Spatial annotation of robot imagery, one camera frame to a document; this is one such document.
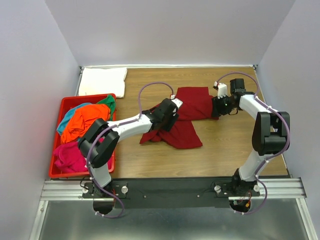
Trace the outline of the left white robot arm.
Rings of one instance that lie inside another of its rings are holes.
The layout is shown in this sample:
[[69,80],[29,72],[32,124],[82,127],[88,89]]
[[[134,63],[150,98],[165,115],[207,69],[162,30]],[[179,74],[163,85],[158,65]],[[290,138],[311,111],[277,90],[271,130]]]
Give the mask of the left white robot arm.
[[178,98],[165,98],[158,106],[138,115],[118,121],[99,118],[78,141],[78,149],[86,159],[86,167],[94,182],[93,191],[101,198],[111,191],[112,181],[108,161],[117,144],[139,134],[155,130],[170,131],[179,115],[183,102]]

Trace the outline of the dark red t shirt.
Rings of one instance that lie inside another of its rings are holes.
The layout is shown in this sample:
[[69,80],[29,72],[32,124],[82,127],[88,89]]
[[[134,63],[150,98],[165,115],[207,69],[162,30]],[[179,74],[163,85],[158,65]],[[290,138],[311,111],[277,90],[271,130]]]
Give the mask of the dark red t shirt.
[[178,110],[179,117],[170,131],[152,130],[142,135],[140,144],[165,142],[176,149],[195,149],[203,146],[192,121],[213,119],[213,96],[207,86],[179,87],[176,97],[183,102]]

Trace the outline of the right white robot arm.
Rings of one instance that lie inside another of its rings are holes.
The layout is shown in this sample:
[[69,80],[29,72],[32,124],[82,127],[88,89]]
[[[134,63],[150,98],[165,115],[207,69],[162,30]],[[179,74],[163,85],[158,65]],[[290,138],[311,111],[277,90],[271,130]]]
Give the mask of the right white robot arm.
[[225,196],[244,196],[259,192],[258,178],[271,159],[281,155],[290,145],[290,115],[277,111],[262,102],[257,94],[245,88],[242,78],[235,78],[227,86],[216,81],[217,95],[212,98],[213,116],[230,115],[233,110],[245,111],[254,120],[251,144],[252,152],[238,168],[231,181],[216,183],[214,190]]

